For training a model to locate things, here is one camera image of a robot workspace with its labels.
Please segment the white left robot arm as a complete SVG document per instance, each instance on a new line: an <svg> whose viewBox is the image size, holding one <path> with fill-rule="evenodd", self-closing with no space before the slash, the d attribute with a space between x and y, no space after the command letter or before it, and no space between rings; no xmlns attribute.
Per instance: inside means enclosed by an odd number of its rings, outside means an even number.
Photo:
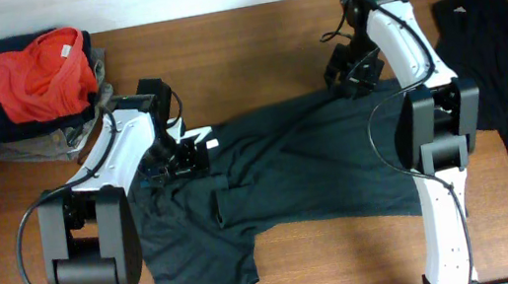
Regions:
<svg viewBox="0 0 508 284"><path fill-rule="evenodd" d="M132 96L102 111L103 127L83 167L37 206L47 284L139 284L141 242L127 199L139 175L155 185L208 171L202 137L172 116L175 92L141 79Z"/></svg>

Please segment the dark green Nike t-shirt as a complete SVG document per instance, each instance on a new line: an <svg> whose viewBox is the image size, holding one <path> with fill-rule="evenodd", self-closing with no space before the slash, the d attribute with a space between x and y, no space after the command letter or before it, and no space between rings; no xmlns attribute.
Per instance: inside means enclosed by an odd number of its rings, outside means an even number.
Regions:
<svg viewBox="0 0 508 284"><path fill-rule="evenodd" d="M255 238L277 224L417 216L414 182L397 172L398 86L256 109L214 126L202 176L137 174L128 200L154 284L256 284Z"/></svg>

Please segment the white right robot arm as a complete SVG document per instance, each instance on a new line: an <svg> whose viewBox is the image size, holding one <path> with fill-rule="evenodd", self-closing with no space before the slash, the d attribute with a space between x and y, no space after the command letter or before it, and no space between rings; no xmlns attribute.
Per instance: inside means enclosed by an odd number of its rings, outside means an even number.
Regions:
<svg viewBox="0 0 508 284"><path fill-rule="evenodd" d="M383 66L399 83L395 130L399 164L412 177L422 208L423 284L480 284L467 226L467 166L474 150L479 90L448 67L427 42L409 0L339 0L353 29L330 57L324 79L343 97L371 93Z"/></svg>

